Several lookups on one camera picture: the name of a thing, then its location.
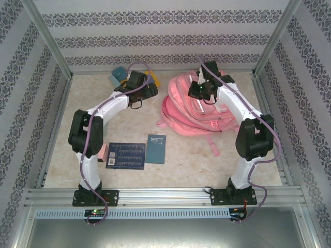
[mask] yellow object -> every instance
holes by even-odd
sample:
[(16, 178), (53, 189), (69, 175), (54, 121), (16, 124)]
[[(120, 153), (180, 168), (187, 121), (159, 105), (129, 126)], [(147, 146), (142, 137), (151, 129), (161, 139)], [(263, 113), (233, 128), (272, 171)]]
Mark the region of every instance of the yellow object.
[(161, 82), (160, 82), (160, 81), (158, 80), (158, 78), (155, 76), (155, 74), (153, 73), (153, 71), (151, 71), (151, 75), (152, 75), (152, 77), (154, 78), (154, 81), (155, 81), (156, 86), (161, 86)]

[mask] floor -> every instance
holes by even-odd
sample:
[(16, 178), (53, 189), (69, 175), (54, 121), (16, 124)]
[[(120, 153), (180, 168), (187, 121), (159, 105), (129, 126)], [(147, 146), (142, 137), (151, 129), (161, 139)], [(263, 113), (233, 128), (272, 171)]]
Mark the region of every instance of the floor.
[[(160, 129), (160, 107), (167, 95), (167, 84), (178, 74), (157, 74), (159, 94), (143, 102), (138, 110), (126, 109), (108, 124), (106, 142), (146, 143), (148, 134), (167, 136), (165, 164), (145, 164), (144, 170), (106, 169), (98, 163), (103, 188), (223, 187), (234, 173), (238, 154), (237, 133), (227, 131), (212, 135), (221, 156), (214, 157), (204, 137), (185, 137), (171, 129)], [(258, 101), (248, 72), (230, 73), (240, 91), (258, 108)], [(75, 75), (58, 137), (48, 169), (45, 188), (77, 188), (79, 162), (68, 144), (72, 117), (77, 109), (87, 110), (106, 99), (113, 91), (109, 75)], [(259, 165), (252, 181), (260, 185), (282, 185), (276, 163)]]

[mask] black mounting bracket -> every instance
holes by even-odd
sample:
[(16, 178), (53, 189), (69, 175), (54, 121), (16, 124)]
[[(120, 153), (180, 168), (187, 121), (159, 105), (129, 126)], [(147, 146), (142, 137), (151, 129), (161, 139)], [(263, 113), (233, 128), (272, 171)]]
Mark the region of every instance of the black mounting bracket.
[(229, 178), (228, 186), (225, 189), (213, 189), (208, 192), (212, 206), (224, 205), (256, 205), (258, 203), (255, 190), (252, 186), (238, 190)]
[[(100, 183), (95, 191), (106, 200), (108, 207), (117, 207), (118, 190), (103, 190), (102, 184)], [(72, 205), (74, 207), (102, 207), (104, 203), (91, 190), (87, 190), (81, 185), (78, 185), (78, 190), (76, 190), (73, 195)]]

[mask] small blue box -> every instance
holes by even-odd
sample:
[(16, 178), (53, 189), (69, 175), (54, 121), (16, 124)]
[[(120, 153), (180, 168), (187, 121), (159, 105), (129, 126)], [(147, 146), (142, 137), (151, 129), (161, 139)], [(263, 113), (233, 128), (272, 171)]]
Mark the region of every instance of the small blue box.
[(109, 81), (112, 83), (112, 85), (116, 88), (119, 85), (121, 85), (121, 83), (117, 80), (117, 78), (115, 78), (113, 75), (110, 75), (108, 77)]
[(120, 82), (125, 80), (128, 77), (128, 74), (126, 73), (126, 70), (122, 66), (120, 66), (120, 67), (116, 68), (115, 70), (113, 70), (112, 74)]

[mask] wall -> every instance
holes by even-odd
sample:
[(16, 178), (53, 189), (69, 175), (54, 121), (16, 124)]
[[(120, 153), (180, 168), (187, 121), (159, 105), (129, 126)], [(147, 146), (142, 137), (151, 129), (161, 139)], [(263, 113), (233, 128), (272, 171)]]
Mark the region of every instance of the wall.
[(0, 1), (0, 247), (34, 188), (67, 80), (18, 0)]
[(253, 69), (289, 0), (35, 1), (72, 71)]
[(260, 81), (322, 247), (331, 247), (331, 1), (300, 3)]

